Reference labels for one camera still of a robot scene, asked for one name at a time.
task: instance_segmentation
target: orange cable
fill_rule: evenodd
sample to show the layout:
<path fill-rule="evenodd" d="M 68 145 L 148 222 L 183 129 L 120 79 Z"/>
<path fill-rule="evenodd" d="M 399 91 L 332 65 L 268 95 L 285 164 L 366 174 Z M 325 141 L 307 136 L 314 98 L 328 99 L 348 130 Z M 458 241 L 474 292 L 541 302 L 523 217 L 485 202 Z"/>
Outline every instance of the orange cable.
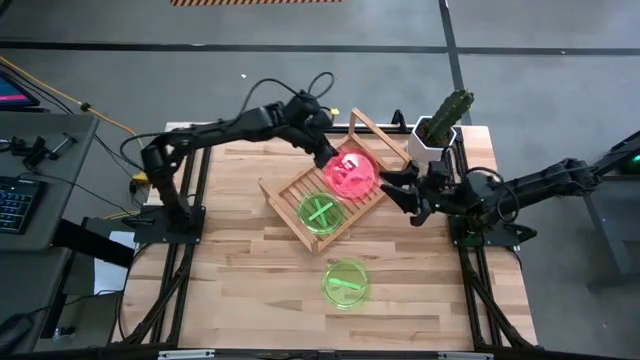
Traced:
<path fill-rule="evenodd" d="M 54 93 L 56 93 L 56 94 L 58 94 L 58 95 L 62 96 L 63 98 L 65 98 L 65 99 L 67 99 L 67 100 L 69 100 L 69 101 L 71 101 L 71 102 L 73 102 L 73 103 L 77 104 L 78 106 L 82 106 L 83 102 L 81 102 L 81 101 L 79 101 L 79 100 L 77 100 L 77 99 L 74 99 L 74 98 L 72 98 L 71 96 L 69 96 L 69 95 L 67 95 L 67 94 L 63 93 L 62 91 L 60 91 L 60 90 L 58 90 L 58 89 L 54 88 L 53 86 L 50 86 L 50 85 L 48 85 L 48 84 L 46 84 L 46 83 L 44 83 L 44 82 L 40 81 L 40 80 L 39 80 L 38 78 L 36 78 L 35 76 L 33 76 L 33 75 L 29 74 L 27 71 L 25 71 L 25 70 L 21 69 L 18 65 L 16 65 L 16 64 L 12 63 L 11 61 L 9 61 L 9 60 L 5 59 L 4 57 L 0 56 L 0 61 L 2 61 L 3 63 L 7 64 L 7 65 L 8 65 L 8 66 L 10 66 L 12 69 L 14 69 L 14 70 L 16 70 L 16 71 L 18 71 L 18 72 L 22 73 L 23 75 L 25 75 L 25 76 L 26 76 L 26 77 L 28 77 L 29 79 L 31 79 L 31 80 L 33 80 L 33 81 L 35 81 L 35 82 L 36 82 L 36 83 L 38 83 L 40 86 L 42 86 L 42 87 L 45 87 L 45 88 L 49 89 L 50 91 L 52 91 L 52 92 L 54 92 Z M 117 126 L 117 127 L 119 127 L 120 129 L 122 129 L 122 130 L 124 130 L 124 131 L 128 132 L 129 134 L 131 134 L 131 135 L 133 135 L 133 136 L 136 136 L 136 135 L 137 135 L 137 134 L 135 133 L 135 131 L 131 130 L 131 128 L 126 127 L 126 126 L 124 126 L 124 125 L 120 124 L 119 122 L 117 122 L 117 121 L 115 121 L 115 120 L 112 120 L 112 119 L 108 118 L 107 116 L 102 115 L 101 113 L 99 113 L 98 111 L 96 111 L 96 110 L 94 110 L 94 109 L 92 109 L 92 108 L 89 108 L 89 109 L 88 109 L 88 111 L 89 111 L 90 113 L 95 114 L 96 116 L 98 116 L 98 117 L 99 117 L 99 118 L 101 118 L 102 120 L 104 120 L 104 121 L 106 121 L 106 122 L 110 123 L 110 124 L 111 124 L 111 125 L 113 125 L 113 126 Z M 140 140 L 140 139 L 137 139 L 137 140 L 138 140 L 138 143 L 140 144 L 140 147 L 144 147 L 144 145 L 142 144 L 142 140 Z"/>

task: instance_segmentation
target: potted plant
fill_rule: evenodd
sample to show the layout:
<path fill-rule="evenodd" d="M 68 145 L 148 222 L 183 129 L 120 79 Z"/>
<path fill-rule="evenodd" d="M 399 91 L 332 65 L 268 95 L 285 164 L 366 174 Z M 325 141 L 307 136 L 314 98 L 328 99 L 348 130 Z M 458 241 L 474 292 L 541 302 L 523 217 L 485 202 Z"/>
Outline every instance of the potted plant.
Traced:
<path fill-rule="evenodd" d="M 447 97 L 433 116 L 421 116 L 413 128 L 407 152 L 419 164 L 440 160 L 443 151 L 453 144 L 456 131 L 453 125 L 462 118 L 473 103 L 473 93 L 456 90 Z"/>

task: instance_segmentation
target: red object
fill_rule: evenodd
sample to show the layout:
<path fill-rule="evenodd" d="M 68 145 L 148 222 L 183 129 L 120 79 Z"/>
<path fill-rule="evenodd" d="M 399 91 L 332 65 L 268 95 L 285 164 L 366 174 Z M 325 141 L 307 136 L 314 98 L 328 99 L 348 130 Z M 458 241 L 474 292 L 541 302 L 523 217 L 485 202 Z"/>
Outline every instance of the red object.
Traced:
<path fill-rule="evenodd" d="M 336 196 L 357 200 L 378 186 L 378 168 L 369 157 L 357 150 L 347 150 L 327 163 L 324 178 Z"/>

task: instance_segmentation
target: desk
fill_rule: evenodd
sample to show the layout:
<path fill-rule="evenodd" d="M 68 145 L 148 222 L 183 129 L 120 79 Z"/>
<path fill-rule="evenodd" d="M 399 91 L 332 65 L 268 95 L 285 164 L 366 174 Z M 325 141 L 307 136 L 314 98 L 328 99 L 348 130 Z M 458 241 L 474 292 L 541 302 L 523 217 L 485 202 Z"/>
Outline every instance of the desk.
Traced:
<path fill-rule="evenodd" d="M 182 126 L 170 123 L 167 129 Z M 488 128 L 463 127 L 463 134 L 469 167 L 495 168 Z M 340 138 L 330 135 L 332 142 Z M 380 140 L 363 138 L 385 160 L 394 159 Z M 265 202 L 257 183 L 264 177 L 284 184 L 310 163 L 308 155 L 280 140 L 213 149 L 207 221 L 196 247 L 180 347 L 471 350 L 460 261 L 445 216 L 432 215 L 415 228 L 386 199 L 313 255 Z M 175 180 L 179 184 L 180 176 Z M 150 203 L 158 203 L 157 193 Z M 156 299 L 166 248 L 151 246 L 131 271 L 123 321 L 129 331 Z M 504 249 L 486 252 L 497 303 L 536 343 L 518 262 Z M 342 257 L 362 261 L 371 284 L 368 301 L 350 311 L 328 304 L 320 287 L 327 264 Z M 486 315 L 483 306 L 479 312 Z M 486 316 L 481 320 L 490 339 Z"/>
<path fill-rule="evenodd" d="M 37 169 L 45 175 L 55 176 L 75 183 L 89 152 L 96 133 L 98 120 L 89 115 L 37 114 L 0 112 L 0 137 L 16 136 L 31 146 L 36 137 L 45 140 L 48 149 L 64 140 L 63 132 L 78 140 L 77 144 L 63 150 L 60 159 L 42 161 Z M 21 157 L 10 152 L 0 153 L 0 175 L 18 176 L 28 172 Z M 45 182 L 45 191 L 24 235 L 0 234 L 1 251 L 41 251 L 49 247 L 58 223 L 71 196 L 70 184 L 49 178 L 37 178 Z"/>

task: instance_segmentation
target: computer monitor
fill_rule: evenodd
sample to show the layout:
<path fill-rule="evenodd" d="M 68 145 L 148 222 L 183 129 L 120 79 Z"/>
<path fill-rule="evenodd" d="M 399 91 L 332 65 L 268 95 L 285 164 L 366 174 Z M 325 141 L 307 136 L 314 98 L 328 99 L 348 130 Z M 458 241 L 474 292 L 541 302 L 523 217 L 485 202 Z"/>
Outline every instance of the computer monitor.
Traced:
<path fill-rule="evenodd" d="M 38 106 L 40 101 L 7 74 L 0 71 L 0 110 Z"/>

